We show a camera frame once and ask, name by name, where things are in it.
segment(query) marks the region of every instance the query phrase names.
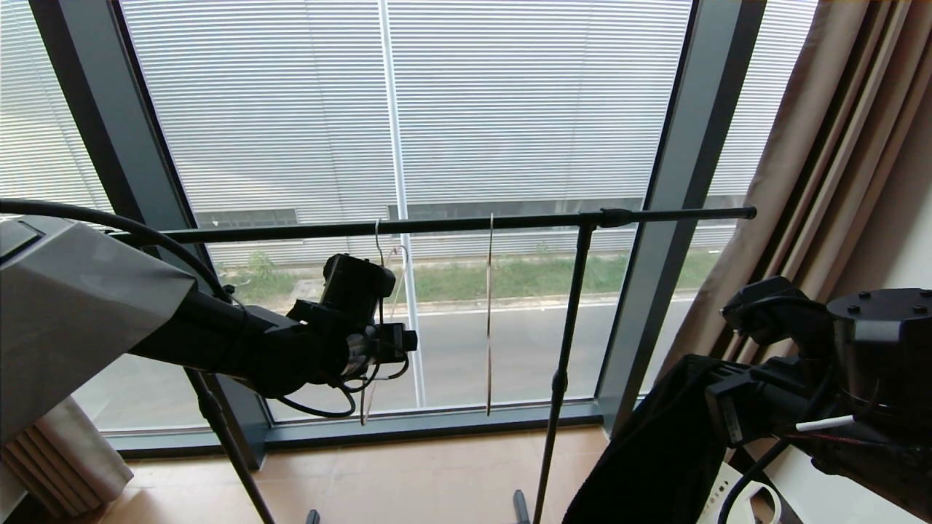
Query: gray street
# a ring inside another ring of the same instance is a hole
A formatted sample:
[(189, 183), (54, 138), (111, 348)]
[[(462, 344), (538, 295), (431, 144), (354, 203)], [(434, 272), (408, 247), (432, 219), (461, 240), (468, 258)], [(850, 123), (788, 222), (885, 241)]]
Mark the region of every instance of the gray street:
[[(676, 299), (670, 304), (646, 384), (650, 385), (656, 376), (689, 306), (689, 299)], [(614, 304), (583, 304), (580, 309), (569, 365), (569, 396), (591, 396), (595, 390), (614, 312)], [(493, 310), (493, 403), (550, 396), (565, 315), (565, 307)], [(422, 314), (420, 342), (428, 407), (485, 403), (483, 310)], [(393, 371), (384, 369), (380, 375)], [(331, 410), (343, 409), (346, 402), (340, 392), (326, 386), (306, 386), (291, 397), (308, 406)], [(118, 359), (75, 393), (75, 398), (104, 430), (204, 423), (180, 367), (133, 356)], [(379, 381), (374, 395), (367, 395), (367, 405), (370, 398), (375, 399), (373, 412), (415, 408), (413, 373)], [(274, 401), (271, 407), (279, 420), (302, 416)]]

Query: white wall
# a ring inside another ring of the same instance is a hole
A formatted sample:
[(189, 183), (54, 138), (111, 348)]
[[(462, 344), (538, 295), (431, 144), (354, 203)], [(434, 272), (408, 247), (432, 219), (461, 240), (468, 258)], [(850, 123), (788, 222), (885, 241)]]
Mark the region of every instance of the white wall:
[[(833, 295), (886, 287), (932, 288), (932, 90), (910, 133)], [(759, 457), (767, 443), (749, 447)], [(817, 471), (795, 448), (767, 475), (805, 524), (922, 522), (873, 492)]]
[(0, 464), (0, 522), (7, 520), (9, 514), (16, 509), (26, 496), (26, 488), (20, 480), (13, 476), (3, 464)]

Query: black cloth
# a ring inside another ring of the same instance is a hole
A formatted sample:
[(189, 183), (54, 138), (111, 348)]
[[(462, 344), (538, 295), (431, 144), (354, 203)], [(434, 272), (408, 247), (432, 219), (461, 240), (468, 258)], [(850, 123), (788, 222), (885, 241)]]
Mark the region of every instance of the black cloth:
[(657, 383), (612, 438), (564, 524), (695, 524), (721, 468), (704, 397), (722, 362), (688, 355)]

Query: curtain fold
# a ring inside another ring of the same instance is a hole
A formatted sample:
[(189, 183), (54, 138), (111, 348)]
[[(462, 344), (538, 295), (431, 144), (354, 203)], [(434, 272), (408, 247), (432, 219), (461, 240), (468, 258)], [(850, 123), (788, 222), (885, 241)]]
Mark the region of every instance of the curtain fold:
[(747, 193), (758, 217), (739, 224), (660, 376), (689, 353), (757, 363), (791, 351), (788, 341), (759, 351), (719, 309), (774, 275), (830, 297), (929, 84), (930, 32), (926, 2), (819, 4)]
[(132, 471), (70, 396), (0, 450), (4, 464), (54, 517), (115, 500)]

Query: tan tile floor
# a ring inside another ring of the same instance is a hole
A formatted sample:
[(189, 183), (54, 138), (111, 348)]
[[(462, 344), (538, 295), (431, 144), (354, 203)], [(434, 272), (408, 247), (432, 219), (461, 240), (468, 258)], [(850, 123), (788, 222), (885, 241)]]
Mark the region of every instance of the tan tile floor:
[[(562, 518), (605, 448), (600, 427), (557, 435), (543, 522)], [(280, 524), (514, 523), (512, 494), (533, 511), (543, 432), (277, 452), (255, 479)], [(122, 496), (80, 524), (253, 524), (259, 518), (225, 458), (142, 461)]]

